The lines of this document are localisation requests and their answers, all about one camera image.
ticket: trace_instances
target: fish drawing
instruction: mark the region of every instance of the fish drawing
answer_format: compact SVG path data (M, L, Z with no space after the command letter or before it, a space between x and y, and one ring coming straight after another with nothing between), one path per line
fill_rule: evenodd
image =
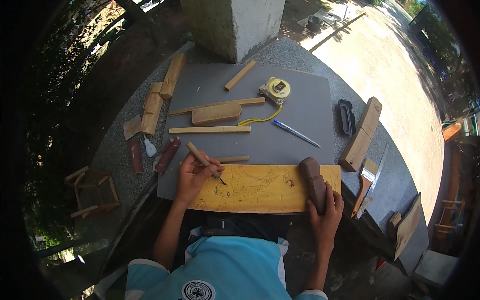
M227 180L226 185L222 183L217 185L215 195L225 198L248 197L263 190L278 177L282 177L284 182L287 181L288 176L289 172L286 169L277 166L270 167L270 172L264 177L243 172L240 176Z

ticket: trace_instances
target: gray cutting mat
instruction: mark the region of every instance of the gray cutting mat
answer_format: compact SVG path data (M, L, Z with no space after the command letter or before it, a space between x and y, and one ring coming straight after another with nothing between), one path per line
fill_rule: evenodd
M180 162L188 154L185 146L192 142L210 157L249 155L252 165L297 165L313 156L320 165L333 164L333 111L328 80L315 75L255 66L230 91L224 89L230 79L243 69L243 65L194 64L182 68L175 87L169 111L215 102L261 97L258 88L270 77L278 77L291 86L291 94L276 120L303 133L321 148L281 129L271 121L253 123L250 133L180 134L182 145L167 171L158 177L158 196L173 200L176 194ZM278 106L267 99L264 105L243 106L238 121L213 123L211 126L236 126L239 121L251 118L266 119ZM168 116L162 145L175 135L170 128L193 127L192 114Z

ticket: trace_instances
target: small wooden stool model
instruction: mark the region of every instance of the small wooden stool model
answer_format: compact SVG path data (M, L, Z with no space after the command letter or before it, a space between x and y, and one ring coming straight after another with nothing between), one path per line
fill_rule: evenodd
M101 178L96 182L82 184L81 182L87 174L99 175L101 176ZM101 185L107 180L110 182L110 188L112 190L112 194L113 194L113 198L115 199L115 202L105 204L102 197ZM117 196L117 192L115 191L115 186L113 185L113 178L108 172L91 170L87 166L65 177L65 183L75 189L75 196L77 198L77 203L78 203L78 212L71 214L70 215L71 218L82 216L82 218L85 219L87 216L108 214L112 210L120 206L119 198ZM86 188L97 189L100 205L93 205L85 209L82 208L82 204L80 203L80 190L86 189Z

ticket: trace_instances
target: concrete pillar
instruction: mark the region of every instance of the concrete pillar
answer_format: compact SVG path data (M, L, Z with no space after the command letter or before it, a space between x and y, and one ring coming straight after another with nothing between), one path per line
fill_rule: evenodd
M285 0L180 0L197 45L240 63L275 40Z

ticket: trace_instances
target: left hand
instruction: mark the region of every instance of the left hand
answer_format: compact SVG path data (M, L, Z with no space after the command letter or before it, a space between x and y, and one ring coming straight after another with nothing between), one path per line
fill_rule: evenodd
M211 164L209 167L199 167L202 163L191 152L180 166L177 197L174 202L185 209L198 196L204 182L212 177L215 171L222 174L222 171L225 170L225 167L222 167L216 159L208 157L202 150L200 153Z

